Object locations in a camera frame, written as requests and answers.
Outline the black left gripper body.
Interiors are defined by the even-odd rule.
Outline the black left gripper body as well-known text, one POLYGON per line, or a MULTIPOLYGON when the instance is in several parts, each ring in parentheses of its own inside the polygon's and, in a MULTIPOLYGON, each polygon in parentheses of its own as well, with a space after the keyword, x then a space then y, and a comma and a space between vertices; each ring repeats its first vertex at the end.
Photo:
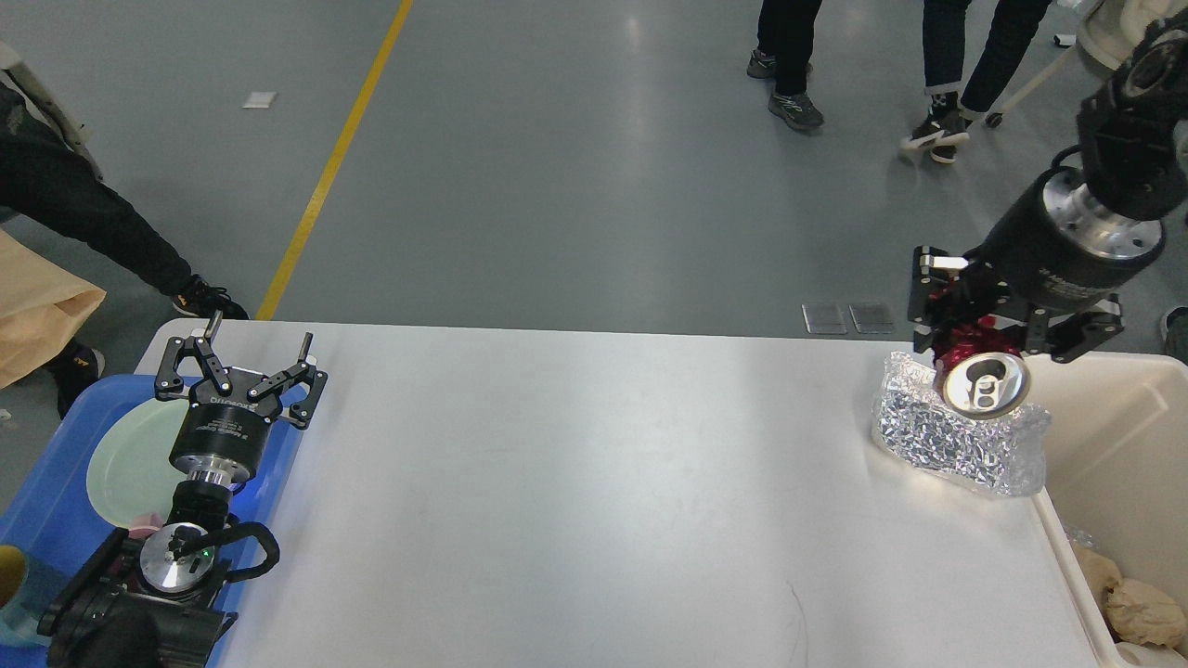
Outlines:
POLYGON ((173 440, 169 455, 175 470, 216 470, 216 460, 225 461, 229 483, 249 483, 263 462, 270 431, 279 418, 282 393, 292 383, 267 386, 249 395, 249 390, 267 382, 263 373, 249 368, 228 368, 230 393, 219 393, 219 384, 202 378, 189 390, 170 389, 168 398, 187 399, 187 414, 173 440))

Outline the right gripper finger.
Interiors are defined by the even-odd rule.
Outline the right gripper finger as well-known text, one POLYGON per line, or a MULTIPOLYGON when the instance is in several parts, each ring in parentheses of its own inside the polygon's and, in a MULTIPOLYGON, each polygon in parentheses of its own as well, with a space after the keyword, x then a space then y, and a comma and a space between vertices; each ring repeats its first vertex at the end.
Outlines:
POLYGON ((1007 286, 991 266, 928 245, 914 250, 908 320, 916 353, 944 355, 972 341, 1006 301, 1007 286))
POLYGON ((1087 310, 1064 313, 1029 303, 1022 347, 1023 355, 1048 354, 1068 364, 1099 348, 1125 329, 1119 295, 1110 294, 1087 310))

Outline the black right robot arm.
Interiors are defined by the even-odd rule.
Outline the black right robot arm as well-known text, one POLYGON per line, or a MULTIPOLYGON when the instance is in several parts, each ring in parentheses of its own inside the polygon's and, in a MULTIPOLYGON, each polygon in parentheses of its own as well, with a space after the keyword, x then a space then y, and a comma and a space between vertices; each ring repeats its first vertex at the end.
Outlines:
POLYGON ((915 248, 908 319, 939 368, 980 353, 1069 363, 1121 333, 1117 289, 1159 257, 1184 202, 1184 12, 1146 25, 1075 120, 1079 166, 1053 158, 966 253, 915 248))

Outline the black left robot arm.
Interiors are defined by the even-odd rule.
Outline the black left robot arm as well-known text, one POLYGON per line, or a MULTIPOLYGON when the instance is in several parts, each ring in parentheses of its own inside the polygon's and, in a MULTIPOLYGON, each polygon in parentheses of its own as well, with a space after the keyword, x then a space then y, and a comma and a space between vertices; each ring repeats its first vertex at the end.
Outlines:
POLYGON ((184 407, 166 456, 181 479, 162 519, 110 530, 48 604, 38 631, 51 667, 204 667, 238 618, 226 592, 280 562, 266 522, 293 450, 273 436, 310 426, 329 377, 311 333, 273 374, 220 361, 221 321, 166 345, 153 392, 184 407))

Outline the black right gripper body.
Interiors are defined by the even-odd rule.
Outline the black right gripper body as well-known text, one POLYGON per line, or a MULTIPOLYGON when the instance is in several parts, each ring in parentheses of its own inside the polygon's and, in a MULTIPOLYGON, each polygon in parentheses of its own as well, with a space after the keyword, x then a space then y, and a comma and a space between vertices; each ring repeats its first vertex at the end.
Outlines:
POLYGON ((1140 275, 1164 248, 1164 226, 1108 209, 1081 170, 1040 175, 988 237, 967 252, 1011 291, 1054 313, 1087 310, 1140 275))

